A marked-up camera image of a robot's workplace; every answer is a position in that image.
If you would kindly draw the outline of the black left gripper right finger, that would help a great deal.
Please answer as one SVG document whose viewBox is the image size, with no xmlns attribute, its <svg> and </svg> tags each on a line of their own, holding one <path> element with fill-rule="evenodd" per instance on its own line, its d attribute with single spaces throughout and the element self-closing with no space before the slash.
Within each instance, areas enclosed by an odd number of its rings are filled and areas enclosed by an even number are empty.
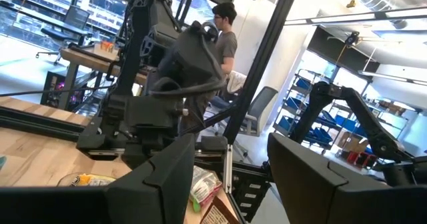
<svg viewBox="0 0 427 224">
<path fill-rule="evenodd" d="M 267 150 L 290 224 L 427 224 L 427 185 L 391 187 L 277 133 Z"/>
</svg>

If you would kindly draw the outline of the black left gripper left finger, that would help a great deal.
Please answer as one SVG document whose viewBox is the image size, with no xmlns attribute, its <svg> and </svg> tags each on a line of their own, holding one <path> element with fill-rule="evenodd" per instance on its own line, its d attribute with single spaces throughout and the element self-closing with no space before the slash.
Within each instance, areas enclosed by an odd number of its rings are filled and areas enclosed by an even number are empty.
<svg viewBox="0 0 427 224">
<path fill-rule="evenodd" d="M 2 187 L 0 224 L 183 224 L 194 157 L 186 134 L 109 185 Z"/>
</svg>

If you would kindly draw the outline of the person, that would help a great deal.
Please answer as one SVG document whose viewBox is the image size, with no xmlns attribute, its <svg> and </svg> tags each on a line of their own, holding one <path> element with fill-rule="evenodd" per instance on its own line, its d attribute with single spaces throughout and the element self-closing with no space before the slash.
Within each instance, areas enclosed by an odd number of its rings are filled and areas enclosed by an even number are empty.
<svg viewBox="0 0 427 224">
<path fill-rule="evenodd" d="M 220 56 L 220 65 L 224 75 L 229 75 L 234 67 L 234 58 L 238 48 L 236 34 L 232 25 L 237 17 L 235 6 L 231 2 L 220 3 L 212 8 L 213 23 L 221 31 L 216 48 Z"/>
</svg>

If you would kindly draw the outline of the clear plastic bin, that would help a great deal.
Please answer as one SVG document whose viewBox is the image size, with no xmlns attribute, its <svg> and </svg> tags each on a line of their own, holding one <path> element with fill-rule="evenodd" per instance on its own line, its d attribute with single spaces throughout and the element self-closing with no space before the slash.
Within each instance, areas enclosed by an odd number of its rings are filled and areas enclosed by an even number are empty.
<svg viewBox="0 0 427 224">
<path fill-rule="evenodd" d="M 68 174 L 59 180 L 57 186 L 70 186 L 70 183 L 73 181 L 74 177 L 78 174 L 84 174 L 84 173 Z"/>
</svg>

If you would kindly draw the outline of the cardboard box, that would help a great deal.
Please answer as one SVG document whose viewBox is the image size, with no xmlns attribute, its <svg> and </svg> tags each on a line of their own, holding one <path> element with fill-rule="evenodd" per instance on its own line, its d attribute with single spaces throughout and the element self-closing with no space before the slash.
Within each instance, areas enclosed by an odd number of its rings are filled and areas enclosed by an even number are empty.
<svg viewBox="0 0 427 224">
<path fill-rule="evenodd" d="M 343 131 L 338 135 L 334 144 L 344 151 L 363 153 L 365 152 L 369 142 L 365 137 L 361 137 L 348 131 Z"/>
</svg>

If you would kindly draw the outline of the grey office chair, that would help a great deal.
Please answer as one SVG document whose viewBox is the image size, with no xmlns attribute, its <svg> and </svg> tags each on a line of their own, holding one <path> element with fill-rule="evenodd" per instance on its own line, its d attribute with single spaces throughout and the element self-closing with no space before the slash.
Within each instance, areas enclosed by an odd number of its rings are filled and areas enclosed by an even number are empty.
<svg viewBox="0 0 427 224">
<path fill-rule="evenodd" d="M 272 87 L 265 86 L 262 88 L 262 90 L 255 96 L 254 100 L 249 106 L 249 109 L 240 127 L 240 134 L 256 137 L 260 135 L 260 119 L 262 113 L 277 93 L 278 91 Z"/>
</svg>

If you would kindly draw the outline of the white green snack packet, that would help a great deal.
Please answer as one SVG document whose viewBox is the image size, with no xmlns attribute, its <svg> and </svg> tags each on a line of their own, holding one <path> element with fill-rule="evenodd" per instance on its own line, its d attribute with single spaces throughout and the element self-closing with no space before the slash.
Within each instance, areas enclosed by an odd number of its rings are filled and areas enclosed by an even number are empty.
<svg viewBox="0 0 427 224">
<path fill-rule="evenodd" d="M 193 179 L 189 200 L 192 203 L 193 210 L 197 213 L 201 208 L 217 195 L 222 187 L 222 182 L 217 175 L 196 165 L 193 166 Z"/>
</svg>

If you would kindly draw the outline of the wooden desk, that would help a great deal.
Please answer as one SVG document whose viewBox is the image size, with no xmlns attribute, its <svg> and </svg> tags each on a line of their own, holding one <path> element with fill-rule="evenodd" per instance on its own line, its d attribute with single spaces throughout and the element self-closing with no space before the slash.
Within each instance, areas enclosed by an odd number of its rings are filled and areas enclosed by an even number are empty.
<svg viewBox="0 0 427 224">
<path fill-rule="evenodd" d="M 99 58 L 92 57 L 90 55 L 80 53 L 78 51 L 65 48 L 60 51 L 60 54 L 63 59 L 68 60 L 70 64 L 81 65 L 84 67 L 88 67 L 90 69 L 94 69 L 95 71 L 100 71 L 102 73 L 107 73 L 109 65 L 111 61 L 103 61 Z M 121 69 L 119 66 L 115 65 L 111 71 L 113 76 L 118 77 Z M 139 85 L 145 85 L 147 77 L 141 73 L 136 75 L 134 83 Z"/>
</svg>

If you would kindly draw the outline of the rack with blue bins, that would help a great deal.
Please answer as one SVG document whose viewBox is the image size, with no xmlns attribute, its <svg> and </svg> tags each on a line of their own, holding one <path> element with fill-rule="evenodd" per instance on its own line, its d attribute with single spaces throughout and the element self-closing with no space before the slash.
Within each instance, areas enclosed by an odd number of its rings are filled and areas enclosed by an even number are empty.
<svg viewBox="0 0 427 224">
<path fill-rule="evenodd" d="M 318 81 L 329 83 L 330 79 L 307 69 L 300 69 L 294 75 L 274 121 L 275 132 L 285 136 L 291 134 L 309 104 L 312 86 Z M 329 151 L 336 140 L 329 131 L 340 132 L 352 115 L 351 109 L 342 100 L 332 101 L 320 112 L 304 137 L 304 142 L 309 146 L 315 145 L 321 148 L 322 153 Z"/>
</svg>

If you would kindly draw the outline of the black office chair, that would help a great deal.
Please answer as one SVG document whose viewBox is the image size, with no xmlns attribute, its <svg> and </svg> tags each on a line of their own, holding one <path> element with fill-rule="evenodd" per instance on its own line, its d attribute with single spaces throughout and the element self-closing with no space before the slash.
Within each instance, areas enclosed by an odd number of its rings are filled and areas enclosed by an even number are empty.
<svg viewBox="0 0 427 224">
<path fill-rule="evenodd" d="M 77 6 L 70 6 L 68 11 L 65 14 L 63 22 L 72 27 L 83 30 L 87 20 L 89 19 L 90 13 L 85 11 Z M 44 51 L 36 53 L 35 57 L 39 58 L 40 54 L 47 54 L 48 56 L 56 54 L 56 60 L 53 62 L 54 65 L 57 65 L 61 59 L 60 50 L 68 46 L 71 43 L 79 43 L 80 39 L 83 37 L 71 31 L 66 31 L 64 28 L 61 28 L 60 31 L 54 29 L 53 27 L 48 29 L 46 27 L 41 29 L 41 32 L 46 36 L 50 37 L 56 44 L 58 44 L 58 51 Z"/>
</svg>

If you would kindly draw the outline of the computer tower pink lights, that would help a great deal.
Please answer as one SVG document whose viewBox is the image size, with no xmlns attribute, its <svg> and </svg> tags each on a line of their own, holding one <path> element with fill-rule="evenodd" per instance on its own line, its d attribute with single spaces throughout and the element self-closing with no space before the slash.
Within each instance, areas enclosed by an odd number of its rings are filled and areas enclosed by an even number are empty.
<svg viewBox="0 0 427 224">
<path fill-rule="evenodd" d="M 62 90 L 65 85 L 67 71 L 48 71 L 44 84 L 44 91 Z M 83 102 L 84 92 L 76 91 L 70 96 L 68 111 L 74 110 L 78 105 Z M 43 93 L 41 96 L 40 104 L 49 107 L 58 108 L 61 93 Z"/>
</svg>

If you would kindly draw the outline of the long ceiling light bar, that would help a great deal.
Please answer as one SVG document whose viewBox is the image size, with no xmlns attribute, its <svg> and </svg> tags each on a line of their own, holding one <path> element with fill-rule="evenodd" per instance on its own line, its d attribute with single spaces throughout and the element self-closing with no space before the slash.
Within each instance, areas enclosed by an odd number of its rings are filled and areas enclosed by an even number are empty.
<svg viewBox="0 0 427 224">
<path fill-rule="evenodd" d="M 284 26 L 296 25 L 329 25 L 342 23 L 357 23 L 371 21 L 399 21 L 407 19 L 427 18 L 427 6 L 411 7 L 405 9 L 391 9 L 367 13 L 353 13 L 345 15 L 333 15 L 327 17 L 310 17 L 305 19 L 286 20 Z"/>
</svg>

